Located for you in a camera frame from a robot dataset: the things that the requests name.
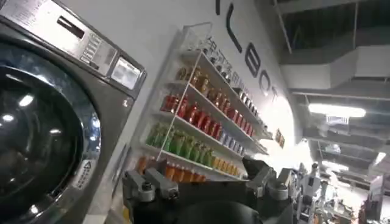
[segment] wall shelf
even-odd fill
[[[233,90],[233,88],[226,82],[225,78],[220,75],[219,71],[214,67],[212,62],[207,58],[207,56],[200,51],[185,51],[182,53],[182,59],[188,65],[194,65],[198,56],[200,54],[200,59],[198,65],[200,68],[206,72],[208,72],[208,78],[210,82],[216,88],[221,88],[222,91],[226,94],[226,96],[230,99],[230,103],[233,108],[238,110],[243,117],[249,121],[255,131],[258,133],[259,138],[261,139],[272,139],[270,133],[268,133],[263,125],[263,121],[256,117],[249,108],[244,104],[244,102],[239,98],[237,93]]]
[[[170,112],[164,112],[164,111],[158,111],[154,113],[154,115],[159,117],[162,121],[165,122],[171,122],[174,117],[174,114]],[[233,150],[230,150],[226,146],[222,145],[217,139],[204,133],[202,130],[188,123],[186,120],[182,119],[181,117],[178,116],[175,117],[174,126],[180,130],[187,132],[189,135],[194,136],[201,142],[209,145],[216,152],[223,154],[231,158],[232,160],[237,161],[238,163],[241,163],[241,160],[243,158],[241,155],[234,152]]]
[[[178,89],[184,89],[186,87],[186,84],[187,81],[175,81],[169,83],[168,85]],[[227,117],[216,105],[214,105],[208,98],[206,98],[201,92],[199,92],[192,84],[188,85],[186,94],[188,95],[188,98],[192,100],[191,103],[196,101],[201,108],[211,113],[213,118],[222,124],[224,130],[226,130],[230,135],[232,135],[246,149],[249,149],[254,153],[262,153],[265,155],[268,154],[267,148],[263,147],[260,143],[257,144],[256,140],[254,140],[245,131],[243,131],[235,122],[233,122],[229,117]]]
[[[147,145],[147,144],[141,144],[141,148],[148,150],[148,151],[155,152],[155,153],[158,153],[160,151],[160,149],[153,147],[151,145]],[[212,180],[230,180],[230,181],[231,180],[241,180],[240,178],[238,178],[236,176],[227,174],[227,173],[222,172],[222,171],[217,170],[217,169],[213,169],[211,167],[205,166],[205,165],[200,164],[200,163],[196,163],[192,160],[183,158],[181,156],[178,156],[176,154],[173,154],[173,153],[170,153],[170,152],[167,152],[164,150],[161,151],[160,158],[163,158],[163,159],[165,158],[172,163],[180,164],[181,166],[189,167],[190,169],[194,169],[197,172],[204,173],[204,174],[206,174],[206,177],[216,176],[216,178],[211,178]]]

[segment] washer door glass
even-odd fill
[[[66,186],[83,132],[69,102],[48,83],[0,66],[0,223]]]

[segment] washer door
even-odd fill
[[[0,43],[0,223],[54,222],[100,154],[98,116],[63,70]]]

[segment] washing machine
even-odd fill
[[[145,76],[61,3],[0,0],[0,223],[82,223]]]

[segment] door rim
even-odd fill
[[[71,174],[72,177],[70,177],[64,190],[55,198],[50,198],[49,201],[52,203],[41,211],[39,210],[39,204],[43,200],[36,204],[38,206],[32,205],[27,213],[7,223],[34,223],[39,220],[45,220],[45,222],[50,220],[50,222],[54,222],[72,207],[89,185],[101,152],[100,120],[87,93],[67,73],[69,69],[58,67],[34,51],[20,48],[15,44],[0,43],[0,45],[6,46],[11,53],[19,53],[31,59],[25,60],[22,63],[15,63],[16,66],[2,65],[2,67],[18,70],[52,86],[69,102],[80,122],[82,129],[82,154],[80,163],[77,165],[75,172]],[[7,57],[7,54],[1,54],[0,57]],[[82,184],[77,184],[81,180],[80,176],[86,169],[85,166],[88,162],[91,165],[89,168],[90,174]]]

